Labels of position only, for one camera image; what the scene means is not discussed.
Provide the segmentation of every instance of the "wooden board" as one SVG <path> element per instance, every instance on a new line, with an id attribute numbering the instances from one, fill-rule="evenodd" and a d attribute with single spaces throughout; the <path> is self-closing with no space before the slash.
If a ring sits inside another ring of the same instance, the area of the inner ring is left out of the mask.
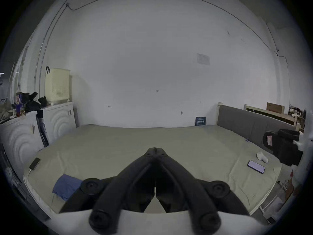
<path id="1" fill-rule="evenodd" d="M 271 112 L 276 112 L 279 114 L 284 114 L 285 107 L 279 104 L 267 103 L 266 110 Z"/>
<path id="2" fill-rule="evenodd" d="M 248 106 L 245 105 L 245 110 L 247 111 L 251 111 L 251 112 L 256 112 L 262 115 L 266 115 L 268 117 L 272 117 L 281 121 L 284 121 L 286 123 L 292 124 L 293 126 L 296 126 L 297 124 L 297 117 L 292 117 L 289 115 L 283 115 L 277 112 L 272 112 L 272 111 L 267 111 L 264 109 L 260 109 L 260 108 L 256 108 L 256 107 L 252 107 L 252 106 Z"/>

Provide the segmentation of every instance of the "wooden shelf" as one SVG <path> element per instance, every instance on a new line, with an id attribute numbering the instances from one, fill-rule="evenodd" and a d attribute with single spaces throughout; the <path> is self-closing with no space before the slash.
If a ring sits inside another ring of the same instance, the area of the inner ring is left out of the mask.
<path id="1" fill-rule="evenodd" d="M 280 121 L 286 122 L 288 124 L 291 124 L 293 126 L 296 126 L 297 124 L 297 117 L 292 117 L 289 115 L 284 115 L 284 114 L 280 114 L 277 112 L 272 112 L 272 111 L 267 111 L 264 109 L 260 109 L 260 108 L 256 108 L 256 107 L 252 107 L 252 106 L 248 106 L 245 104 L 245 110 L 247 111 L 251 111 L 251 112 L 255 112 L 255 113 L 259 113 L 271 118 L 275 118 L 278 119 Z"/>

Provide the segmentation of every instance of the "cardboard box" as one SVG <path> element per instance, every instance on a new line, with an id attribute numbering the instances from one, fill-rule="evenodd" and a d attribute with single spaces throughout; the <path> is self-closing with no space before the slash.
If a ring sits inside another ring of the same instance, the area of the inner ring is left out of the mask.
<path id="1" fill-rule="evenodd" d="M 267 103 L 266 110 L 271 112 L 277 112 L 279 114 L 284 114 L 285 107 L 279 104 Z"/>

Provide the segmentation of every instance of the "gray upholstered headboard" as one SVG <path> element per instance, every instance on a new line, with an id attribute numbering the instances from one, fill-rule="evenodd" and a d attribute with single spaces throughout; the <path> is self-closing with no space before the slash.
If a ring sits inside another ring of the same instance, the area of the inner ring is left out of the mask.
<path id="1" fill-rule="evenodd" d="M 295 129 L 293 125 L 272 117 L 226 105 L 219 106 L 217 125 L 241 135 L 270 153 L 272 152 L 263 144 L 263 135 L 266 131 L 276 132 L 279 129 Z"/>

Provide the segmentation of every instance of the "yellow laundry basket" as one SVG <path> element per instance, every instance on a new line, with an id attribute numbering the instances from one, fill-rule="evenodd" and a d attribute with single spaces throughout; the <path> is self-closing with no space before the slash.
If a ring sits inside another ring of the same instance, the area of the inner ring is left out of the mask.
<path id="1" fill-rule="evenodd" d="M 45 82 L 45 96 L 49 103 L 69 101 L 69 70 L 48 68 Z"/>

